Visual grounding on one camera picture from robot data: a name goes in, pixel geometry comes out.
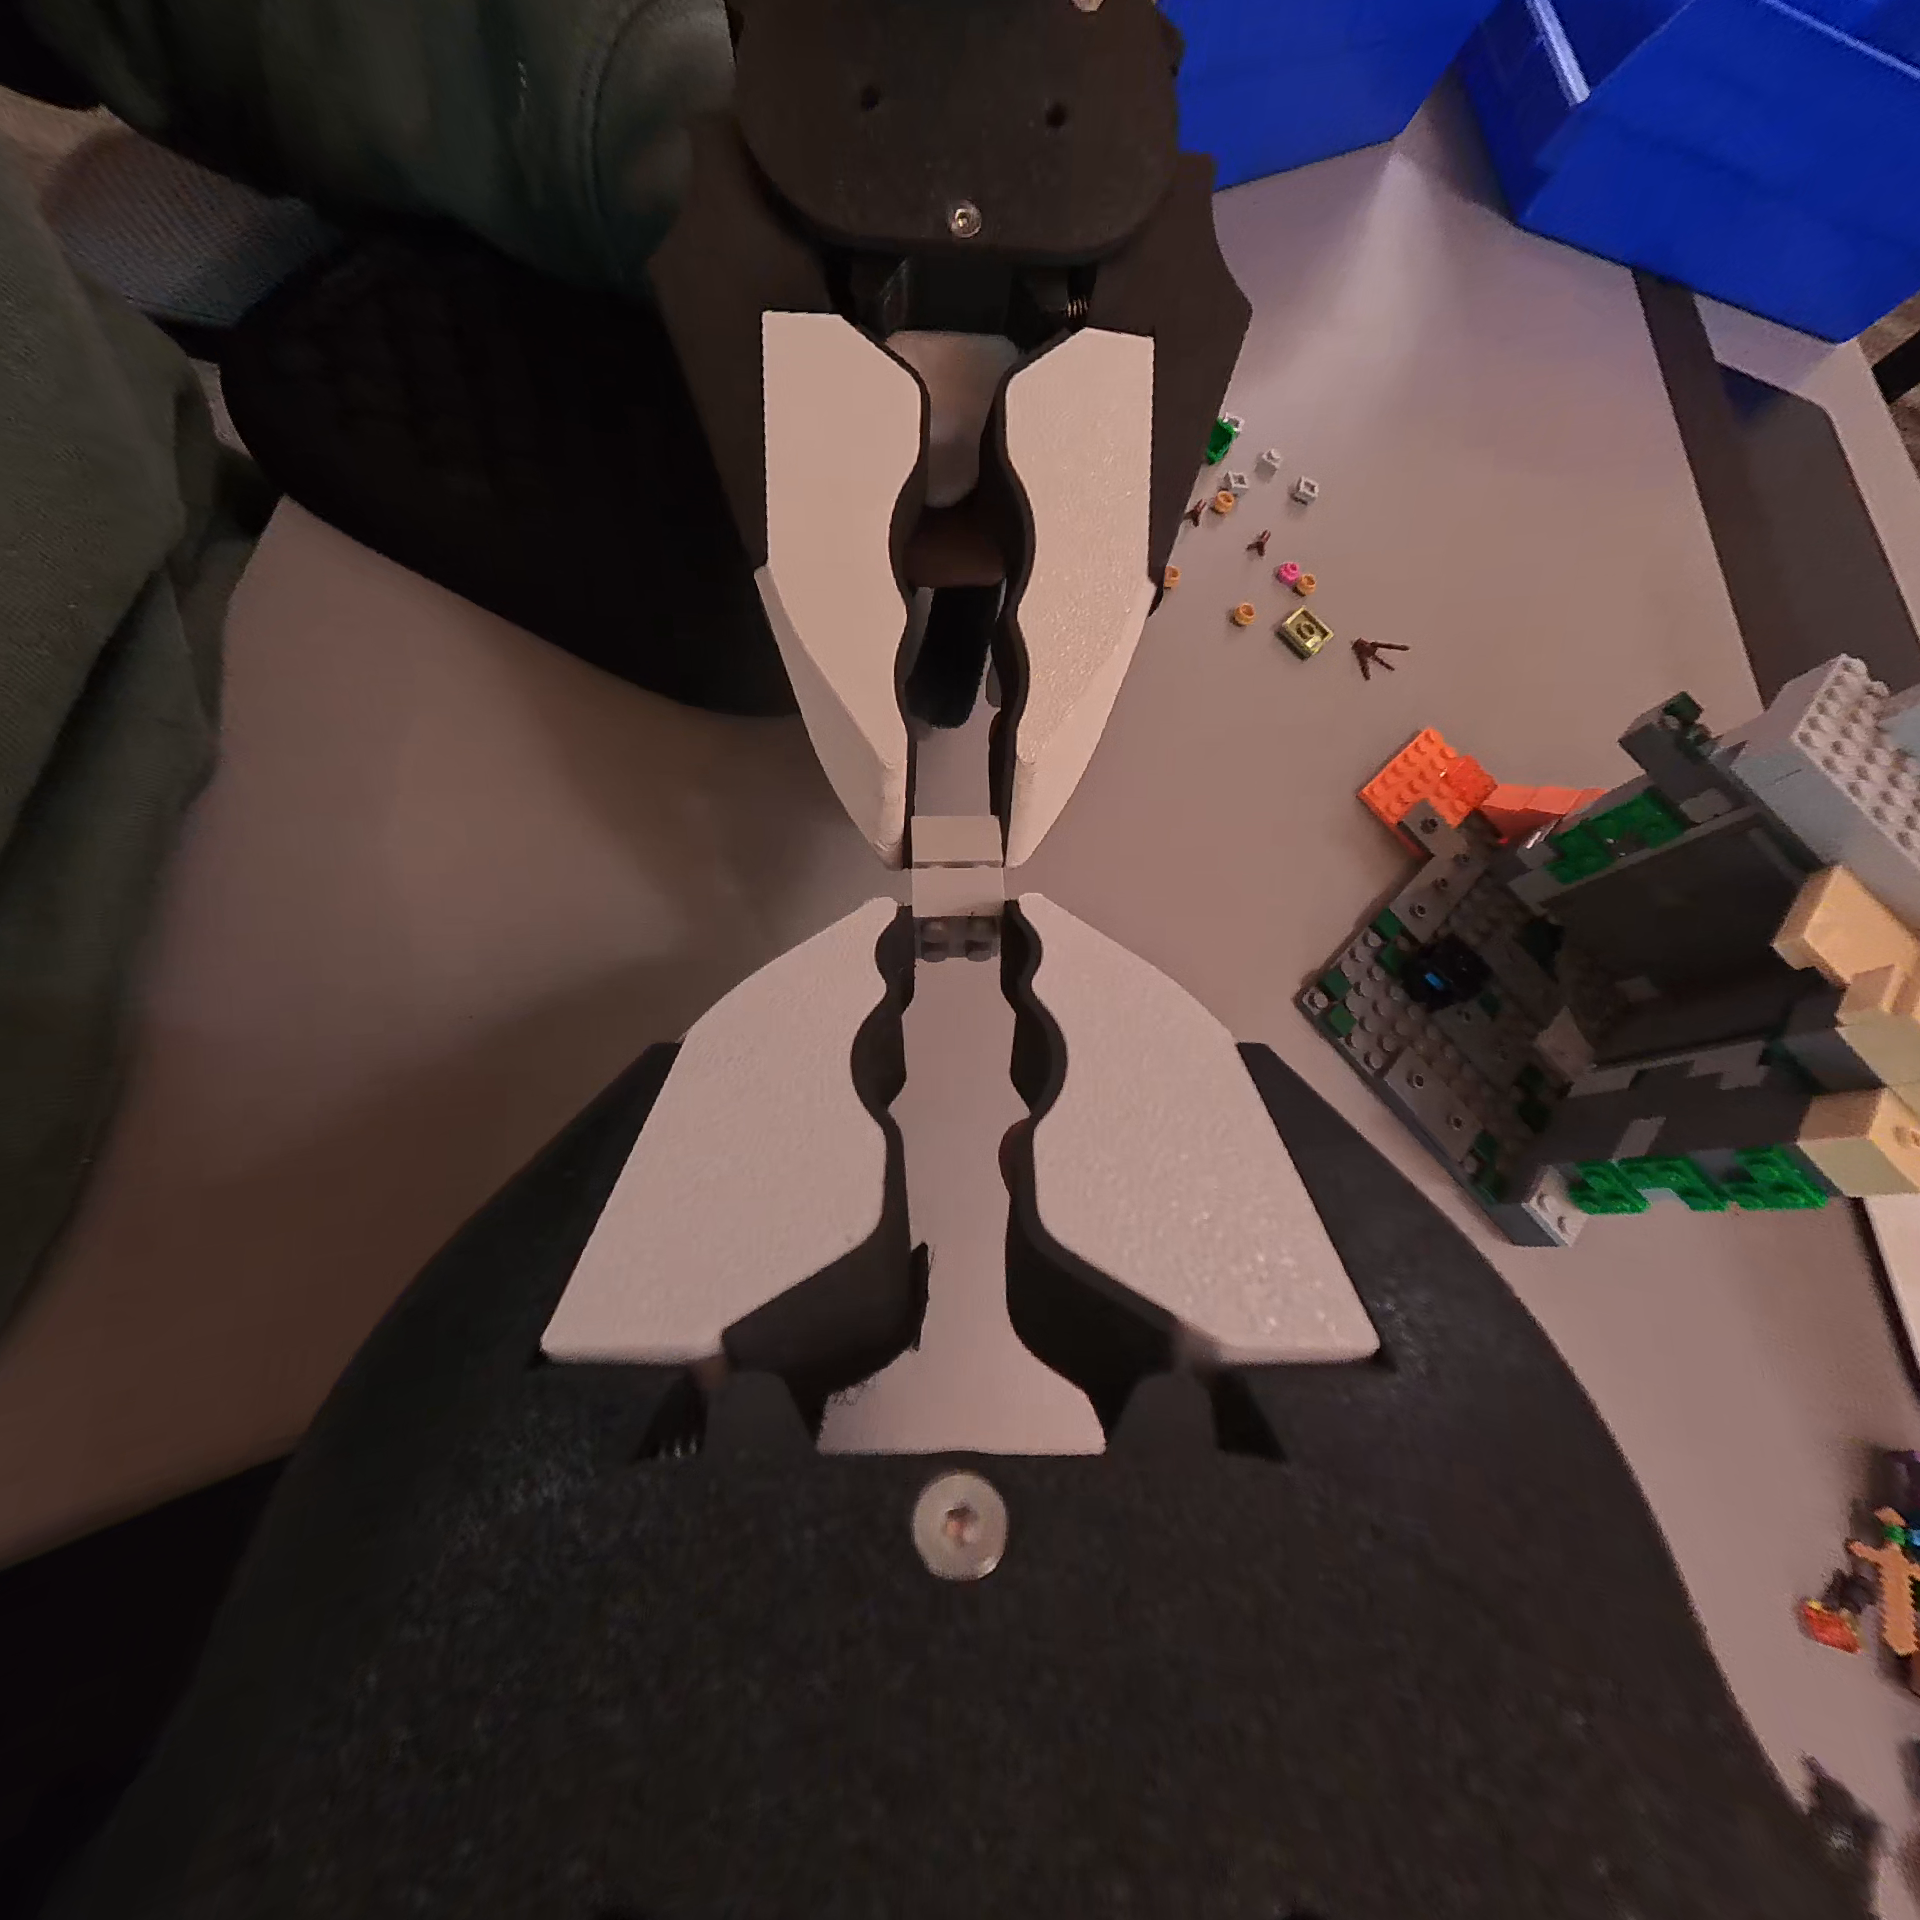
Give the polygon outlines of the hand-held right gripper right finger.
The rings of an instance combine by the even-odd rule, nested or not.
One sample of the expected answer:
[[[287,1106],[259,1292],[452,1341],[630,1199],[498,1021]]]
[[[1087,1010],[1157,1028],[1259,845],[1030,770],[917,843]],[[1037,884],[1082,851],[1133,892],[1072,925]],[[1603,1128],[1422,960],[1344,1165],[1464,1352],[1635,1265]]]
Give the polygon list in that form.
[[[1351,1364],[1380,1335],[1230,1028],[1045,897],[1005,906],[1024,1115],[1000,1144],[1005,1307],[1118,1426],[1160,1377]]]

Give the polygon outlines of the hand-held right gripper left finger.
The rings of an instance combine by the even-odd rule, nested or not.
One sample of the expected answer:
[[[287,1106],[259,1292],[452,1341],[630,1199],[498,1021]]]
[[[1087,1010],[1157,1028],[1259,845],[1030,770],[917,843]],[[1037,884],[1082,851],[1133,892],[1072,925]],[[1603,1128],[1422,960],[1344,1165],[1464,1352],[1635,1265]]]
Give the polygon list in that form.
[[[555,1364],[774,1377],[806,1426],[922,1335],[893,1104],[910,913],[877,897],[686,1033],[541,1332]]]

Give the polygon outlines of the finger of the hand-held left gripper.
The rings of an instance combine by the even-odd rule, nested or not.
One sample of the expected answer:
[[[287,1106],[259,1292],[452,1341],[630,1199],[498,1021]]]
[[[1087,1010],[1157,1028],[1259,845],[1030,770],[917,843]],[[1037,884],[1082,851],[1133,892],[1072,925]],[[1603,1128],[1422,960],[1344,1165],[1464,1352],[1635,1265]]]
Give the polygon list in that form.
[[[823,772],[884,869],[902,865],[910,743],[895,684],[895,521],[924,501],[922,378],[832,312],[759,322],[759,600]]]
[[[1154,603],[1151,425],[1154,346],[1140,335],[1084,328],[1003,392],[1003,450],[1028,527],[1012,609],[1008,869],[1037,852],[1086,776]]]

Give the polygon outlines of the grey square toy brick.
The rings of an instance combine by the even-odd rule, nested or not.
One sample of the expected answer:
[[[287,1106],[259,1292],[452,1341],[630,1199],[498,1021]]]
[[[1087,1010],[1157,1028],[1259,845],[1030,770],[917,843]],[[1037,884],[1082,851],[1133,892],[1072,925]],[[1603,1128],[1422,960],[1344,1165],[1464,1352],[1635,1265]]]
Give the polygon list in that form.
[[[917,960],[995,960],[1000,946],[1005,884],[1000,866],[917,866],[907,906]]]

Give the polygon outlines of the person's left forearm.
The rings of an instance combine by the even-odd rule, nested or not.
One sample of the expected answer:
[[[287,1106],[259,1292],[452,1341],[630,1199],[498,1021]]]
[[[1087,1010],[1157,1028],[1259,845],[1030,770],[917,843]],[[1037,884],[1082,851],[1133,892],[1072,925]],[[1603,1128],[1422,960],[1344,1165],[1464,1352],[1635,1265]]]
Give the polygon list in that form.
[[[5,5],[34,80],[336,225],[456,227],[648,297],[688,128],[728,104],[717,3]]]

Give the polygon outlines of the grey desk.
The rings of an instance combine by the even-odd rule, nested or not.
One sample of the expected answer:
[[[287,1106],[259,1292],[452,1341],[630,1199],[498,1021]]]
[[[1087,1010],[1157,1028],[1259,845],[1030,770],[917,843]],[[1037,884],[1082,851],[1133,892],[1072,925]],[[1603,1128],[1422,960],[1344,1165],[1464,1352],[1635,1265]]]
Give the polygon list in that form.
[[[1598,785],[1678,689],[1760,706],[1629,273],[1494,207],[1445,87],[1391,147],[1239,187],[1231,407],[1323,497],[1362,685],[1228,635],[1200,538],[1024,884],[1282,1057],[1487,1255],[1615,1432],[1790,1779],[1888,1825],[1915,1701],[1808,1643],[1864,1449],[1915,1401],[1853,1215],[1659,1202],[1504,1247],[1292,994],[1400,866],[1355,804],[1437,727]],[[884,887],[797,722],[627,689],[285,503],[231,603],[224,763],[134,1005],[125,1106],[5,1337],[5,1564],[284,1453],[404,1282],[636,1055]]]

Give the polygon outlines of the blue plastic bin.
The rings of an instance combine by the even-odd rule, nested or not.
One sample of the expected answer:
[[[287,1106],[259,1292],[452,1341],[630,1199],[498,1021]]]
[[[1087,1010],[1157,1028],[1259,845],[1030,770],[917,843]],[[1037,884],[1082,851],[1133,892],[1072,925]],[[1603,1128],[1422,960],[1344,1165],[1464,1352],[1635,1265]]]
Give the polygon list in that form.
[[[1183,44],[1187,154],[1216,187],[1282,176],[1405,131],[1490,3],[1163,3]]]
[[[1915,3],[1507,3],[1455,67],[1518,227],[1835,346],[1915,297]]]

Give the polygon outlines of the grey toy brick castle model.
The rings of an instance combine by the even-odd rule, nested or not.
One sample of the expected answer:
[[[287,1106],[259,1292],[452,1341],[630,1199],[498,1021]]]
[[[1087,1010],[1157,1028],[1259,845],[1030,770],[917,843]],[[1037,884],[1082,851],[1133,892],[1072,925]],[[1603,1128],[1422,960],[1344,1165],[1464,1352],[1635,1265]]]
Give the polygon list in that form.
[[[1838,656],[1618,745],[1631,779],[1548,789],[1416,733],[1358,794],[1412,866],[1302,1018],[1516,1247],[1914,1201],[1915,689]]]

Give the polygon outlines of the person's green sweatshirt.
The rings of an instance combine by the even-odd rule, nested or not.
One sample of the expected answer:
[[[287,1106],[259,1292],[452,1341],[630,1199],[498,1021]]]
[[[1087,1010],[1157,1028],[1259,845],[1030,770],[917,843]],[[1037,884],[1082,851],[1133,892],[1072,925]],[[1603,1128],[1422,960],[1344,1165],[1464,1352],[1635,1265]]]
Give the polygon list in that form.
[[[5,139],[3,1314],[125,1081],[163,871],[220,757],[224,619],[274,493],[187,354],[83,274]]]

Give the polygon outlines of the pile of colourful toy bricks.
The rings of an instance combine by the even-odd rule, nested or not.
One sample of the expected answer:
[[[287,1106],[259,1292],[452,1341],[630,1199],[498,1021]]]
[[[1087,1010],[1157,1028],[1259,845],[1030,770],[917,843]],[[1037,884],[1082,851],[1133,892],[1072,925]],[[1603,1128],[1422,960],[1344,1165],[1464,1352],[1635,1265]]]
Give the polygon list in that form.
[[[1917,1451],[1871,1453],[1846,1512],[1827,1584],[1795,1607],[1799,1632],[1846,1657],[1871,1657],[1917,1696]]]

